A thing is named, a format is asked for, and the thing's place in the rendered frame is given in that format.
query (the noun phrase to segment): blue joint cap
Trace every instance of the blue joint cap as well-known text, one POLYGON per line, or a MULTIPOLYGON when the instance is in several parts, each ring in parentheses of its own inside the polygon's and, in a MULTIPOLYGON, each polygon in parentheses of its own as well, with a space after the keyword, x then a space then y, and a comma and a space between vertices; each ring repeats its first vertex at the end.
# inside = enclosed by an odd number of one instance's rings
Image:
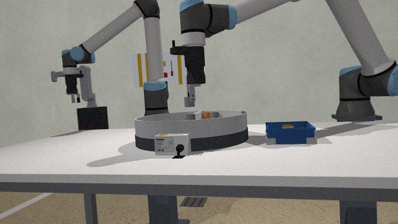
POLYGON ((68 53, 68 52, 70 52, 70 50, 63 50, 62 53, 61 53, 61 55, 64 55, 64 54, 66 54, 66 53, 68 53))
POLYGON ((236 11, 235 6, 228 5, 229 9, 229 28, 234 29, 236 26, 236 22, 238 21, 238 12, 236 11))
POLYGON ((203 2, 203 0, 184 0, 180 3, 180 13, 193 5, 203 2))
POLYGON ((394 70, 392 70, 387 84, 387 91, 390 96, 398 96, 398 66, 395 66, 394 70))
POLYGON ((339 77, 344 75, 344 74, 346 74, 347 72, 351 72, 352 70, 361 69, 361 68, 362 68, 362 66, 352 66, 352 67, 348 67, 348 68, 345 68, 345 69, 341 69, 339 77))
POLYGON ((158 91, 166 87, 166 81, 146 82, 143 84, 143 88, 148 91, 158 91))
POLYGON ((77 47, 73 47, 71 49, 71 57, 73 58, 73 60, 79 62, 81 60, 84 59, 84 50, 77 46, 77 47))
POLYGON ((91 63, 95 63, 95 54, 94 53, 91 54, 91 63))

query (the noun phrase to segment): partition inside round container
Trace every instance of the partition inside round container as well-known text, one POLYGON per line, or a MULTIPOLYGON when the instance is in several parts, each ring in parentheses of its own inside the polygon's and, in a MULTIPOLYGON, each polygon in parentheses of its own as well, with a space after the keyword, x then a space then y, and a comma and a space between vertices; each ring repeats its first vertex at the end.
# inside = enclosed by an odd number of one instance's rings
POLYGON ((140 149, 154 151, 154 136, 166 133, 189 133, 192 151, 225 148, 247 141, 247 114, 245 111, 206 111, 215 117, 208 119, 202 119, 202 112, 204 111, 157 114, 136 118, 136 146, 140 149))

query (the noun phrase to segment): table leg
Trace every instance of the table leg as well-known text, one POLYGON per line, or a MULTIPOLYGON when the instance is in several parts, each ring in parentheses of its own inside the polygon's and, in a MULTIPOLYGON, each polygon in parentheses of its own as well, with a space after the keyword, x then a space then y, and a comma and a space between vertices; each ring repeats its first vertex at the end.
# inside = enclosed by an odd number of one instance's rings
POLYGON ((86 224, 98 224, 95 194, 84 194, 84 209, 86 212, 86 224))
POLYGON ((376 201, 340 201, 340 224, 377 224, 376 201))
POLYGON ((178 219, 177 196, 148 195, 149 224, 189 224, 178 219))

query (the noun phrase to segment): floor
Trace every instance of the floor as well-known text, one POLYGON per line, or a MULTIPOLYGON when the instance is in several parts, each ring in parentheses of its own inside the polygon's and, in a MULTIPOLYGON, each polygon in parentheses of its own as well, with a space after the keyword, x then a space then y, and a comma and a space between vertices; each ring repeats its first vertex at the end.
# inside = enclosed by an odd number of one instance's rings
MULTIPOLYGON (((42 193, 0 192, 0 214, 42 193)), ((178 206, 185 196, 177 197, 178 206)), ((377 203, 379 224, 398 224, 398 203, 377 203)), ((145 195, 97 195, 98 223, 148 224, 145 195)), ((204 207, 178 207, 190 224, 296 223, 338 224, 339 202, 265 198, 208 197, 204 207)), ((11 215, 0 224, 85 224, 82 194, 51 194, 11 215)))

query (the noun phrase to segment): blue bin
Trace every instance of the blue bin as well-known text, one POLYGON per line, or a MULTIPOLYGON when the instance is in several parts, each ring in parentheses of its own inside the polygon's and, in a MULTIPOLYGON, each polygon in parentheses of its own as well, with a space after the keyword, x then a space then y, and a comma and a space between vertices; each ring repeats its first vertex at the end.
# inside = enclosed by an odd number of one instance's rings
POLYGON ((307 138, 314 138, 315 127, 307 121, 266 122, 267 138, 276 139, 276 144, 307 144, 307 138), (292 125, 294 128, 282 128, 292 125))

